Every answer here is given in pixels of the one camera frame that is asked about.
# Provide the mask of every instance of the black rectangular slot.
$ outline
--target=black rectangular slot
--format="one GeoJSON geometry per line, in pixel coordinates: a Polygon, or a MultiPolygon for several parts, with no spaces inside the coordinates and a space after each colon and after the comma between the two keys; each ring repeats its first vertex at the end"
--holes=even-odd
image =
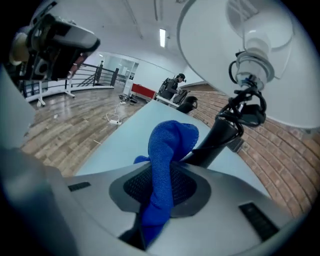
{"type": "Polygon", "coordinates": [[[239,208],[257,232],[262,242],[268,240],[279,231],[279,229],[258,209],[258,207],[256,207],[254,203],[246,203],[240,205],[239,208]]]}
{"type": "Polygon", "coordinates": [[[89,186],[91,186],[91,184],[89,182],[85,181],[85,182],[81,182],[81,183],[70,185],[70,186],[68,186],[68,188],[69,188],[69,190],[71,192],[73,192],[73,191],[76,191],[76,190],[84,189],[84,188],[89,187],[89,186]]]}

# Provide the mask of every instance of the metal railing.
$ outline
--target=metal railing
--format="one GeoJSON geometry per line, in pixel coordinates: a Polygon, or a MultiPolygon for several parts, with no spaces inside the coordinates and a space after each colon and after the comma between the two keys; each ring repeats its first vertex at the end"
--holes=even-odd
{"type": "MultiPolygon", "coordinates": [[[[76,87],[85,89],[84,87],[114,87],[118,77],[118,71],[118,68],[116,68],[115,71],[112,71],[106,68],[83,63],[72,78],[71,88],[76,87]]],[[[18,87],[25,98],[40,93],[39,81],[19,81],[18,84],[18,87]]],[[[47,92],[50,88],[63,86],[66,90],[67,85],[67,79],[55,82],[42,81],[42,92],[47,92]]]]}

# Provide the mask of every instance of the white ceiling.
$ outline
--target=white ceiling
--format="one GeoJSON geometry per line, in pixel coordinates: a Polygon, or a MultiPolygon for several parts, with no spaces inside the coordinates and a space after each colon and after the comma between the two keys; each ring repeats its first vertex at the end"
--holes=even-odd
{"type": "Polygon", "coordinates": [[[140,37],[144,42],[160,48],[159,29],[167,30],[166,51],[181,57],[177,44],[177,23],[186,0],[57,0],[52,12],[96,35],[113,33],[140,37]]]}

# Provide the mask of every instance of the ceiling light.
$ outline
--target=ceiling light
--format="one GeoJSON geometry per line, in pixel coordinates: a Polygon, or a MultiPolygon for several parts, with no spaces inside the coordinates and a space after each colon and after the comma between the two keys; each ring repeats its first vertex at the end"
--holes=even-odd
{"type": "Polygon", "coordinates": [[[163,48],[166,46],[166,31],[162,28],[160,28],[160,46],[163,48]]]}

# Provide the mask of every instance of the wooden floor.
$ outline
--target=wooden floor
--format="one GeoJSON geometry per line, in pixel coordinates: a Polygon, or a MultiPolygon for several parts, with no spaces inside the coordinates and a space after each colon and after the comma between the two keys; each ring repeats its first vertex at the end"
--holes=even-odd
{"type": "MultiPolygon", "coordinates": [[[[65,177],[73,176],[99,143],[118,128],[106,118],[106,113],[113,113],[120,102],[113,89],[73,93],[75,98],[66,94],[45,98],[42,108],[32,104],[36,116],[22,146],[24,152],[58,168],[65,177]]],[[[117,114],[125,122],[145,104],[141,100],[135,105],[121,105],[117,114]]]]}

